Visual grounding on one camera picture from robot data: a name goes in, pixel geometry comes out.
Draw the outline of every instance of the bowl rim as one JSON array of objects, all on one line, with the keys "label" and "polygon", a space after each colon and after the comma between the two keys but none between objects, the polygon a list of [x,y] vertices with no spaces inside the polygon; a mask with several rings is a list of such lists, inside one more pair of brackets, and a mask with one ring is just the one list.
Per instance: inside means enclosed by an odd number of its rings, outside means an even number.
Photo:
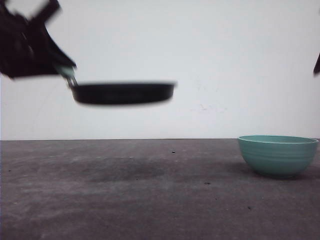
[{"label": "bowl rim", "polygon": [[[274,141],[259,141],[259,140],[249,140],[244,139],[245,137],[284,137],[284,138],[297,138],[297,139],[305,139],[305,140],[312,140],[310,142],[274,142]],[[263,143],[263,144],[316,144],[319,143],[319,140],[316,138],[311,137],[303,137],[303,136],[290,136],[290,135],[243,135],[238,137],[238,140],[251,142],[251,143]]]}]

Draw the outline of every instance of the gray floor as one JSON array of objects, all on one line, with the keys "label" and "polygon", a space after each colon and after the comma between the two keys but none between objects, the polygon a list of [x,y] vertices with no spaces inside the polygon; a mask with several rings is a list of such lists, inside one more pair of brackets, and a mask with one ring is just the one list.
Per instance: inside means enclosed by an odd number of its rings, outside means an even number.
[{"label": "gray floor", "polygon": [[319,240],[320,154],[253,173],[234,139],[1,142],[2,240]]}]

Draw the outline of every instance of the white backdrop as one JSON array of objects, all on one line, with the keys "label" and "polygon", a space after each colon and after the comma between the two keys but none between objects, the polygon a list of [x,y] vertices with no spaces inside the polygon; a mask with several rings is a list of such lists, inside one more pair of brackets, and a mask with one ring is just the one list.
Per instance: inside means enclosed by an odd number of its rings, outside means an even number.
[{"label": "white backdrop", "polygon": [[[29,16],[41,0],[11,0]],[[74,102],[60,77],[1,77],[1,139],[320,137],[318,0],[61,0],[47,25],[79,83],[175,80],[134,107]]]}]

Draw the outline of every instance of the ceramic bowl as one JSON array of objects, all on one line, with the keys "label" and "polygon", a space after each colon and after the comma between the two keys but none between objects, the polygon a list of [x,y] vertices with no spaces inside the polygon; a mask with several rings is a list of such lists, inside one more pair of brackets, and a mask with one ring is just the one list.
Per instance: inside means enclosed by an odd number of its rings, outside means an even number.
[{"label": "ceramic bowl", "polygon": [[290,178],[314,160],[319,141],[297,136],[249,135],[238,138],[246,163],[261,175]]}]

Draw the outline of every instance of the black frying pan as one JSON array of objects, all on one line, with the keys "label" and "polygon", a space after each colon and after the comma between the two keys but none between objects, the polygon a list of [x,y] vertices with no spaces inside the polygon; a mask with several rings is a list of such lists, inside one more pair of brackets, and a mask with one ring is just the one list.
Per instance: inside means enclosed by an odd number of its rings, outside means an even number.
[{"label": "black frying pan", "polygon": [[170,99],[174,83],[108,83],[71,85],[73,98],[82,104],[128,105]]}]

